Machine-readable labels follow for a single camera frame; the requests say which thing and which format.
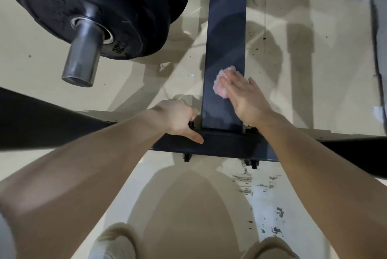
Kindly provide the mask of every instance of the floor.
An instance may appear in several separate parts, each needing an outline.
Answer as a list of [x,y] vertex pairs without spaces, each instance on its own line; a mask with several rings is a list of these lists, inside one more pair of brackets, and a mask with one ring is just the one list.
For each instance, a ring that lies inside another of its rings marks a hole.
[[[102,58],[92,88],[60,79],[68,44],[13,0],[0,0],[0,85],[106,120],[123,120],[160,100],[200,108],[209,0],[190,0],[158,53]],[[369,0],[247,0],[246,75],[273,109],[319,139],[385,135],[371,42]],[[1,152],[4,178],[48,150]],[[73,259],[99,233],[127,222],[139,257],[246,258],[276,235],[301,258],[336,258],[279,163],[148,152]]]

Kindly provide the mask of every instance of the forearm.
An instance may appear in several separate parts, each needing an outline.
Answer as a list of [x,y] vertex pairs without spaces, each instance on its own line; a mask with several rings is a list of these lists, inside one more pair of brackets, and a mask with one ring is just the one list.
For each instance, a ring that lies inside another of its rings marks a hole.
[[70,258],[165,132],[146,110],[58,148],[0,182],[18,258]]
[[380,252],[387,239],[387,188],[283,116],[268,115],[257,126],[340,258],[385,256]]

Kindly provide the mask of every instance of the pink cloth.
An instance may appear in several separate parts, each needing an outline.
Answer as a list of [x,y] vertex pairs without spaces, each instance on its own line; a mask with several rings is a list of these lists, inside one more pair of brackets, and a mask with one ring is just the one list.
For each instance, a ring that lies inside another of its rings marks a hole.
[[220,77],[224,76],[228,80],[228,77],[227,77],[225,71],[229,71],[229,70],[235,71],[235,66],[230,66],[226,69],[220,70],[220,72],[216,76],[216,80],[214,81],[213,89],[214,89],[215,94],[219,95],[220,97],[222,97],[224,99],[228,98],[228,95],[227,95],[227,91],[226,91],[225,87],[223,87],[223,85],[220,82]]

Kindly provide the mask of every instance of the black metal frame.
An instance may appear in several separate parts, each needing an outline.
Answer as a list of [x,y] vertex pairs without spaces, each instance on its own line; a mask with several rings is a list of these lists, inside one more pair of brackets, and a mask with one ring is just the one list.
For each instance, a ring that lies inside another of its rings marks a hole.
[[[204,73],[202,127],[204,144],[164,135],[151,148],[156,151],[278,161],[259,132],[243,125],[229,100],[216,96],[212,85],[220,69],[234,65],[244,72],[246,0],[210,0]],[[0,88],[0,150],[54,148],[114,123]],[[382,156],[387,138],[323,141],[322,144],[370,174],[387,177]]]

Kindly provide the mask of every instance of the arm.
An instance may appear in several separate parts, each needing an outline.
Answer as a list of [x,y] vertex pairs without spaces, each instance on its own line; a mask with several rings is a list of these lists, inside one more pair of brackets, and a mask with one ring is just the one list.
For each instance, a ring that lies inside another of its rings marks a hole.
[[385,258],[387,187],[273,112],[252,78],[221,79],[238,117],[273,147],[304,207],[341,259]]
[[181,101],[66,144],[0,182],[0,209],[17,258],[70,258],[138,161],[165,133],[203,138],[188,127],[197,111]]

